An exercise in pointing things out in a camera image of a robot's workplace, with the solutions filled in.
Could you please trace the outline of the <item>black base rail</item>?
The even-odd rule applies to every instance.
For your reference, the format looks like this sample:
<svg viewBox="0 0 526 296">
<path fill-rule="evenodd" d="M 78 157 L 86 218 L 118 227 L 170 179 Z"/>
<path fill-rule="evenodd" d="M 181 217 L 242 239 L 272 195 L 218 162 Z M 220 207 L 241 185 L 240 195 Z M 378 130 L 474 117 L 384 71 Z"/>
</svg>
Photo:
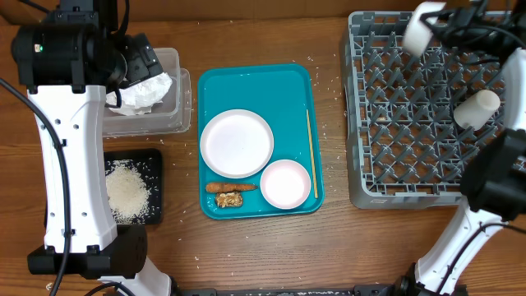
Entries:
<svg viewBox="0 0 526 296">
<path fill-rule="evenodd" d="M 181 289 L 183 296 L 384 296 L 394 295 L 393 284 L 361 284 L 347 289 Z"/>
</svg>

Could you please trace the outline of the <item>orange carrot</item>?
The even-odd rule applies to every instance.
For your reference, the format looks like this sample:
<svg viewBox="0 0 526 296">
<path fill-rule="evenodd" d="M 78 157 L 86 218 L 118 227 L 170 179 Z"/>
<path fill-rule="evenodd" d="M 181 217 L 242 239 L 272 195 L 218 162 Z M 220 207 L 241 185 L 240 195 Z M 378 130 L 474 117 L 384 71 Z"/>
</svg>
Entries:
<svg viewBox="0 0 526 296">
<path fill-rule="evenodd" d="M 208 193 L 246 192 L 257 188 L 257 185 L 245 183 L 208 183 L 205 186 Z"/>
</svg>

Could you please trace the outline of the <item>clear plastic bin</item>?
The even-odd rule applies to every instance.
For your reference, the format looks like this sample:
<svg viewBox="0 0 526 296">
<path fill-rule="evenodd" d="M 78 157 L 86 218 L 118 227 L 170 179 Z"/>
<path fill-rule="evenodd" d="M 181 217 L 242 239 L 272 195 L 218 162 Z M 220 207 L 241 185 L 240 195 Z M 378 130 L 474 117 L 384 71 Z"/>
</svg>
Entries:
<svg viewBox="0 0 526 296">
<path fill-rule="evenodd" d="M 181 68 L 178 51 L 173 48 L 154 49 L 164 71 L 173 84 L 150 112 L 122 115 L 104 110 L 103 137 L 146 136 L 186 132 L 191 124 L 191 79 L 187 69 Z"/>
</svg>

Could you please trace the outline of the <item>cream bowl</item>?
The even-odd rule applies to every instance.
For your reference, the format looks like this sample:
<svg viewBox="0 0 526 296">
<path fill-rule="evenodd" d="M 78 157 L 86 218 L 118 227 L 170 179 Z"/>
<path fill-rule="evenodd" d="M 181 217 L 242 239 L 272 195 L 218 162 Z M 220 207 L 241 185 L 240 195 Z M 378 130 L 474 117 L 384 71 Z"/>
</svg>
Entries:
<svg viewBox="0 0 526 296">
<path fill-rule="evenodd" d="M 416 57 L 424 54 L 431 41 L 432 32 L 420 21 L 420 17 L 424 13 L 438 12 L 444 7 L 445 2 L 422 2 L 417 6 L 404 32 L 402 45 L 406 52 Z"/>
</svg>

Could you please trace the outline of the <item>wooden chopstick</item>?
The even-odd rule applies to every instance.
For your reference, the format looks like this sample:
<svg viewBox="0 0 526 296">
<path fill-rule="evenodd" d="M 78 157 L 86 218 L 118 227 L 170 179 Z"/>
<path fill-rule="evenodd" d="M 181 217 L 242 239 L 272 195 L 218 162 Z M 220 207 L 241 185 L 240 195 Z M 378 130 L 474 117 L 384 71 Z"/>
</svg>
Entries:
<svg viewBox="0 0 526 296">
<path fill-rule="evenodd" d="M 309 109 L 306 109 L 306 120 L 307 120 L 307 133 L 308 133 L 308 140 L 309 140 L 309 149 L 310 149 L 310 159 L 311 159 L 311 171 L 312 171 L 312 181 L 313 181 L 313 188 L 314 188 L 314 197 L 318 198 L 318 190 L 317 190 L 317 179 L 316 179 L 316 161 L 314 157 L 314 149 L 313 149 L 313 139 L 312 139 L 312 133 L 311 133 L 311 120 L 310 120 L 310 114 Z"/>
</svg>

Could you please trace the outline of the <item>grey plastic dish rack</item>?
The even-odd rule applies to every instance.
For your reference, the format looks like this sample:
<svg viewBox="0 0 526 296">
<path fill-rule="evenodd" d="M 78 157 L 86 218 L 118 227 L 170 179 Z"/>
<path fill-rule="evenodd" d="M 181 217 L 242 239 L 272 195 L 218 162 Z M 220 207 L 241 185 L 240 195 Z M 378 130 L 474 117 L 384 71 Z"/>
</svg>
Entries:
<svg viewBox="0 0 526 296">
<path fill-rule="evenodd" d="M 430 43 L 403 49 L 408 12 L 354 12 L 342 40 L 348 114 L 348 189 L 362 209 L 422 209 L 459 202 L 468 162 L 506 128 L 525 126 L 525 55 L 505 67 L 484 53 Z M 490 90 L 497 111 L 479 129 L 453 112 Z"/>
</svg>

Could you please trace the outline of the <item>large pink plate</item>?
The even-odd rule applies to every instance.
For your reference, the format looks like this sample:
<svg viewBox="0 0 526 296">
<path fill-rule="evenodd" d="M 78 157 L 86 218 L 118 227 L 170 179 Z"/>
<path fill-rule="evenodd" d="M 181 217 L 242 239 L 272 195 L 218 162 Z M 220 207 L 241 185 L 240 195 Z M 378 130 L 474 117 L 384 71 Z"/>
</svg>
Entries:
<svg viewBox="0 0 526 296">
<path fill-rule="evenodd" d="M 247 178 L 262 170 L 274 151 L 274 135 L 263 117 L 245 109 L 214 116 L 204 127 L 200 152 L 205 164 L 225 178 Z"/>
</svg>

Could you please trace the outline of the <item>pile of white rice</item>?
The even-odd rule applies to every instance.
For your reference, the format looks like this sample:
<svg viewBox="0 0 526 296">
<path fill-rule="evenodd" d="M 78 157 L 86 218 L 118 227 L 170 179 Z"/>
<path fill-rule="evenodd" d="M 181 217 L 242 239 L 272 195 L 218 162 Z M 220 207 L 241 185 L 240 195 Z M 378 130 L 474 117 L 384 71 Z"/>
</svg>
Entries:
<svg viewBox="0 0 526 296">
<path fill-rule="evenodd" d="M 158 224 L 161 185 L 152 160 L 107 160 L 108 202 L 117 224 Z"/>
</svg>

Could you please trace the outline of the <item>white plastic cup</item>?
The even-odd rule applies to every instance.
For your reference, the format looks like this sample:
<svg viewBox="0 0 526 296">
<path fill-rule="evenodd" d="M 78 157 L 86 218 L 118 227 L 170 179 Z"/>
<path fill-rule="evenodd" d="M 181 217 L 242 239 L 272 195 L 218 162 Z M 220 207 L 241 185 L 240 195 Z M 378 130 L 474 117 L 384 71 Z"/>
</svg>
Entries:
<svg viewBox="0 0 526 296">
<path fill-rule="evenodd" d="M 501 105 L 499 96 L 491 90 L 480 90 L 454 109 L 453 118 L 463 129 L 481 129 Z"/>
</svg>

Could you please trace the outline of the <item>white napkin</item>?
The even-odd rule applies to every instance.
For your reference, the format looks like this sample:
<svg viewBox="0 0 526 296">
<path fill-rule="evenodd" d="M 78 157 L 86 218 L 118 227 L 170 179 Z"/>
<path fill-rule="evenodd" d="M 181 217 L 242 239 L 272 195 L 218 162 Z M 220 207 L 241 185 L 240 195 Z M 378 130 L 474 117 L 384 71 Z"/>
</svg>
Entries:
<svg viewBox="0 0 526 296">
<path fill-rule="evenodd" d="M 124 116 L 150 113 L 155 104 L 163 102 L 163 97 L 166 96 L 172 84 L 172 77 L 164 72 L 126 89 L 121 89 L 121 107 L 109 110 Z"/>
</svg>

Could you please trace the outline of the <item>black tray bin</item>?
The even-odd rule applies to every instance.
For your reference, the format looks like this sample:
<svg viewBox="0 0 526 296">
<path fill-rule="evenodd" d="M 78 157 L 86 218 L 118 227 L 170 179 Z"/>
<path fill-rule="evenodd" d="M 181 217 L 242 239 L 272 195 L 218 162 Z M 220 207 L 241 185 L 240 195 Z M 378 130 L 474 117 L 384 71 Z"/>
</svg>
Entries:
<svg viewBox="0 0 526 296">
<path fill-rule="evenodd" d="M 163 217 L 163 159 L 159 150 L 104 154 L 110 209 L 117 224 L 159 224 Z"/>
</svg>

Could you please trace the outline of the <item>brown food scrap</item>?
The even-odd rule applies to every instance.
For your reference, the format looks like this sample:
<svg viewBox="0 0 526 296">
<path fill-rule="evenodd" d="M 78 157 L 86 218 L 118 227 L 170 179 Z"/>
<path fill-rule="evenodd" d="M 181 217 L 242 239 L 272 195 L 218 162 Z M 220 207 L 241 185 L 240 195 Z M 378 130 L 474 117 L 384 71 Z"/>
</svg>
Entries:
<svg viewBox="0 0 526 296">
<path fill-rule="evenodd" d="M 241 207 L 243 198 L 240 192 L 218 192 L 215 195 L 215 203 L 218 208 Z"/>
</svg>

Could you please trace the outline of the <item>teal plastic tray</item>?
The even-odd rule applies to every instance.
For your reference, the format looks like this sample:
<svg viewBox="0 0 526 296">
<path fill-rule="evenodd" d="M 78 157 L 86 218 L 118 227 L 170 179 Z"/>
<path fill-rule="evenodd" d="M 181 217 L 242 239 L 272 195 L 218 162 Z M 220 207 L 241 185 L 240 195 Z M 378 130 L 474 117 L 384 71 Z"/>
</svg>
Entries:
<svg viewBox="0 0 526 296">
<path fill-rule="evenodd" d="M 203 212 L 215 220 L 246 219 L 277 215 L 310 214 L 325 199 L 321 148 L 316 125 L 316 109 L 311 78 L 298 64 L 275 64 L 250 67 L 226 67 L 205 72 L 198 82 L 199 199 Z M 214 173 L 200 152 L 200 138 L 205 125 L 216 115 L 231 109 L 257 113 L 267 121 L 274 135 L 274 151 L 267 165 L 247 178 L 225 178 Z M 314 197 L 311 159 L 307 133 L 306 109 L 309 109 L 318 198 Z M 307 200 L 292 210 L 273 207 L 262 196 L 260 180 L 264 169 L 276 160 L 294 160 L 311 177 L 311 193 Z M 218 208 L 217 193 L 208 193 L 208 183 L 245 183 L 258 188 L 240 192 L 241 207 Z"/>
</svg>

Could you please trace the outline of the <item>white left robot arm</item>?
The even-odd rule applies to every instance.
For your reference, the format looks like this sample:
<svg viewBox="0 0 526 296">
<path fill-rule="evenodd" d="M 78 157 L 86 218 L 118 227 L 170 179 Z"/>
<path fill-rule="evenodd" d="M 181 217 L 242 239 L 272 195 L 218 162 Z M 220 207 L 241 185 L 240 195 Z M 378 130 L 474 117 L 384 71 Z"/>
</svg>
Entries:
<svg viewBox="0 0 526 296">
<path fill-rule="evenodd" d="M 12 41 L 18 93 L 35 115 L 47 190 L 46 233 L 30 273 L 97 280 L 125 295 L 176 295 L 175 280 L 147 256 L 141 224 L 119 225 L 108 203 L 103 123 L 106 95 L 162 67 L 144 35 L 127 34 L 115 1 L 62 0 Z"/>
</svg>

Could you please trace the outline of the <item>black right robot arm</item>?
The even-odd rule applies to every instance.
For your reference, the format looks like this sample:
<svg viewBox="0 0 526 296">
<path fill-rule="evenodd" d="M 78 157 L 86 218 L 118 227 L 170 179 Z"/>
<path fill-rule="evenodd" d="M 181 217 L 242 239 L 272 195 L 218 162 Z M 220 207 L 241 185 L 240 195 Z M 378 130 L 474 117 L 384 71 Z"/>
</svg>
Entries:
<svg viewBox="0 0 526 296">
<path fill-rule="evenodd" d="M 491 55 L 505 81 L 504 131 L 464 170 L 463 195 L 454 217 L 431 250 L 383 295 L 465 295 L 459 277 L 484 244 L 525 212 L 525 173 L 514 168 L 525 156 L 525 3 L 510 18 L 485 20 L 487 2 L 446 8 L 423 2 L 413 12 L 403 38 L 404 50 L 423 55 L 432 39 L 448 49 Z"/>
</svg>

